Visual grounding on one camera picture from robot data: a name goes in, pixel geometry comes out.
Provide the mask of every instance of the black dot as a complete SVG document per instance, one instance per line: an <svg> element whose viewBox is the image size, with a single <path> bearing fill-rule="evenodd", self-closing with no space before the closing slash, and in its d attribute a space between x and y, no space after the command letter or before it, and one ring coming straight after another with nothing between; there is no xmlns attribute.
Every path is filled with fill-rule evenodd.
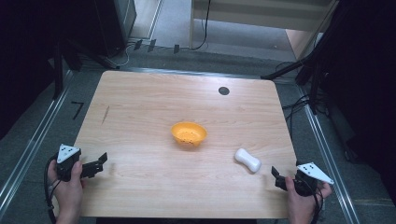
<svg viewBox="0 0 396 224"><path fill-rule="evenodd" d="M219 93L221 95L228 95L230 93L230 90L227 87L220 87L219 88Z"/></svg>

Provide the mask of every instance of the black cable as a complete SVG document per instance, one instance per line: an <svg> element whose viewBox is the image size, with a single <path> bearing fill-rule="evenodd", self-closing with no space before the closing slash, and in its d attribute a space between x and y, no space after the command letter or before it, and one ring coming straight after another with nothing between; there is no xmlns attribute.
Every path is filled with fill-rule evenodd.
<svg viewBox="0 0 396 224"><path fill-rule="evenodd" d="M275 67L275 71L277 71L277 68L278 68L280 65L285 64L285 63L293 63L293 62L283 62L283 63L280 63L280 64L278 64L278 65Z"/></svg>
<svg viewBox="0 0 396 224"><path fill-rule="evenodd" d="M311 220L311 224L316 224L318 222L318 217L319 217L319 212L321 209L321 206L319 206L319 201L318 201L318 197L317 197L317 193L311 188L311 186L309 186L308 183L306 183L305 180L303 180L302 178L299 178L299 180L301 180L303 183L305 183L305 185L311 190L312 192L312 196L314 196L314 200L315 200L315 213L314 213L314 217Z"/></svg>
<svg viewBox="0 0 396 224"><path fill-rule="evenodd" d="M201 20L201 27L202 27L202 31L206 32L205 27L204 27L204 20ZM209 48L209 44L206 42L206 49Z"/></svg>
<svg viewBox="0 0 396 224"><path fill-rule="evenodd" d="M209 19L209 10L210 10L210 0L207 3L207 11L206 11L206 21L205 21L205 37L204 37L204 41L202 42L202 44L198 47L198 48L193 48L191 50L198 50L201 48L201 46L206 42L206 37L207 37L207 20Z"/></svg>
<svg viewBox="0 0 396 224"><path fill-rule="evenodd" d="M56 181L58 181L58 183L56 183L55 187L53 187L53 189L50 193L50 196L49 196L51 199L52 199L53 193L55 192L56 187L58 187L58 185L61 183L61 180L59 180L59 179L55 180L53 183L55 183Z"/></svg>
<svg viewBox="0 0 396 224"><path fill-rule="evenodd" d="M315 41L314 41L314 48L317 46L318 35L319 35L319 34L317 34L317 36L315 37Z"/></svg>
<svg viewBox="0 0 396 224"><path fill-rule="evenodd" d="M321 204L320 204L320 210L321 210L322 207L323 207L323 204L324 204L324 198L323 198L323 194L321 193L320 188L317 187L317 189L318 189L318 192L319 192L319 195L320 195L320 198L321 198Z"/></svg>
<svg viewBox="0 0 396 224"><path fill-rule="evenodd" d="M286 73L288 73L288 72L290 72L290 71L292 71L294 69L297 69L297 68L299 68L301 66L302 67L311 68L310 66L307 66L305 64L305 62L309 62L311 60L311 57L312 57L312 53L309 54L308 56L302 58L301 60L299 60L299 61L297 61L295 63L292 63L292 64L282 68L279 71L275 71L273 74L266 75L266 76L261 76L261 79L273 80L273 79L275 79L277 77L281 77L281 76L285 75Z"/></svg>
<svg viewBox="0 0 396 224"><path fill-rule="evenodd" d="M291 108L290 113L285 117L285 120L288 121L288 122L290 123L290 124L289 124L289 129L290 129L289 132L290 132L290 139L291 139L291 141L293 140L293 130L292 130L292 129L293 129L293 123L292 123L293 114L295 114L295 113L297 113L298 111L300 111L301 109L303 109L306 105L309 105L309 104L312 103L310 99L303 100L303 99L306 98L306 97L309 98L309 94L306 94L306 95L300 97L300 98L299 98L294 104L292 104L292 105L285 105L285 106L282 106L282 109L283 109L283 110L286 110L286 109L290 109L290 108ZM317 105L318 103L321 103L321 102L322 102L321 99L316 99L315 102L313 102L312 104Z"/></svg>
<svg viewBox="0 0 396 224"><path fill-rule="evenodd" d="M325 108L325 111L322 111L322 110L320 110L319 107L316 105L316 106L315 106L315 109L316 109L320 114L329 116L329 114L328 114L326 108Z"/></svg>
<svg viewBox="0 0 396 224"><path fill-rule="evenodd" d="M56 153L54 156L52 156L51 158L49 158L49 160L47 161L47 164L46 164L46 167L45 167L45 169L44 169L44 192L45 192L45 195L46 195L46 203L47 203L47 206L48 206L48 208L49 208L49 210L48 210L48 213L49 213L49 219L50 219L50 221L52 222L52 223L56 223L56 218L55 218L55 215L53 214L53 204L52 204L52 194L53 194L53 191L55 190L55 189L52 189L52 192L51 192L51 194L49 193L49 182L48 182L48 179L49 179L49 175L48 175L48 173L49 173L49 167L50 167L50 163L53 161L53 160L56 160L56 158L58 157L58 153Z"/></svg>

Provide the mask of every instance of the light wood surface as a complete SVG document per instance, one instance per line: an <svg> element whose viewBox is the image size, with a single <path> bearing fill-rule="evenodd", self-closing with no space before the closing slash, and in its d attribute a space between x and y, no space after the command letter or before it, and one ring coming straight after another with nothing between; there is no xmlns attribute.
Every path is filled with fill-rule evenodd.
<svg viewBox="0 0 396 224"><path fill-rule="evenodd" d="M180 121L204 126L205 141L178 145ZM85 217L287 217L271 166L292 175L296 158L271 81L105 72L75 146L84 163L108 155L87 180ZM240 147L259 172L233 158Z"/></svg>

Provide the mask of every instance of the floor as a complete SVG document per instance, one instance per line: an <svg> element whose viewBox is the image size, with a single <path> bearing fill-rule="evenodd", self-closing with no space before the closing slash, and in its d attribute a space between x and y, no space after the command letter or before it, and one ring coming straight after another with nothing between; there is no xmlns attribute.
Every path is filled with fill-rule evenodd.
<svg viewBox="0 0 396 224"><path fill-rule="evenodd" d="M162 0L134 0L136 20L131 37L136 39L150 39L161 9Z"/></svg>
<svg viewBox="0 0 396 224"><path fill-rule="evenodd" d="M147 16L147 8L154 7L153 0L136 1L136 10L142 8L142 17L150 23L156 20L152 35L143 38L148 43L156 40L156 46L173 48L179 45L188 48L190 42L191 1L162 0L159 5L158 18ZM144 27L139 22L135 29ZM205 21L194 20L192 45L200 46L205 39ZM236 24L229 22L208 21L206 40L198 51L235 56L270 59L282 62L294 62L290 42L284 29Z"/></svg>

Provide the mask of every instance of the gray floor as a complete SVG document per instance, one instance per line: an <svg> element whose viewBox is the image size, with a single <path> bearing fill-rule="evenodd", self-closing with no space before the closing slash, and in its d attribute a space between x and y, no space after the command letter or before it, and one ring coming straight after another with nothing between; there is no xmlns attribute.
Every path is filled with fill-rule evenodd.
<svg viewBox="0 0 396 224"><path fill-rule="evenodd" d="M134 0L135 10L138 13L136 13L131 37L141 39L151 38L161 4L161 0Z"/></svg>
<svg viewBox="0 0 396 224"><path fill-rule="evenodd" d="M190 40L191 1L163 0L162 9L152 36L157 46L187 48ZM194 20L193 46L202 44L205 21ZM234 56L295 61L284 29L209 21L202 52Z"/></svg>
<svg viewBox="0 0 396 224"><path fill-rule="evenodd" d="M164 0L162 12L167 12ZM166 30L157 24L154 35L158 40L159 46L166 47L161 43L161 39L176 40L171 37L173 31L168 29L170 34L160 35L160 30ZM211 35L216 35L214 28L211 28ZM173 49L157 47L152 52L148 52L148 46L142 46L139 50L129 49L130 61L121 67L121 70L134 70L137 68L153 68L177 71L192 71L199 73L222 73L230 74L232 77L259 78L260 75L271 74L276 67L285 61L291 60L291 49L282 49L278 56L265 49L262 55L257 56L252 53L247 55L237 55L238 53L227 53L227 50L234 47L234 43L227 43L231 46L219 50L216 53L208 51L181 51L173 53ZM276 45L287 45L286 35L280 35L276 39ZM275 43L261 42L273 46ZM15 196L10 201L6 212L0 218L0 223L50 223L47 217L46 205L44 203L44 192L42 186L43 170L47 159L52 156L61 143L73 145L78 135L79 127L87 112L89 103L95 91L96 85L101 74L105 71L97 63L85 60L84 66L79 72L74 72L73 78L69 82L69 89L64 98L63 104L45 132L45 138L37 153L33 155L33 162L28 164L28 169L24 175ZM126 62L124 54L112 59L117 63ZM285 75L285 78L276 80L276 88L282 105L291 105L300 97L299 87L292 83L292 78L296 72ZM37 98L35 103L23 114L19 121L14 125L8 135L0 141L0 152L2 158L0 164L3 167L0 173L0 181L5 184L20 157L26 149L28 142L35 134L35 129L40 120L45 116L47 109L52 103L51 97L53 85L50 85ZM84 106L77 116L75 116L78 106L71 104L72 101L83 102ZM340 143L329 118L323 115L317 116L322 131L326 136L327 143L332 151L337 167L346 184L350 198L357 211L361 223L395 223L396 211L387 192L385 191L379 176L365 164L352 164L345 160L342 144ZM322 154L320 152L317 138L315 137L311 125L304 110L296 113L293 117L293 146L296 156L302 161L314 161L325 172L328 172ZM84 217L81 223L94 223L94 217ZM263 219L259 223L274 223L274 220ZM278 223L288 223L287 220L279 220ZM322 211L320 223L347 223L342 206L340 205L339 195L334 193L327 201L325 210Z"/></svg>

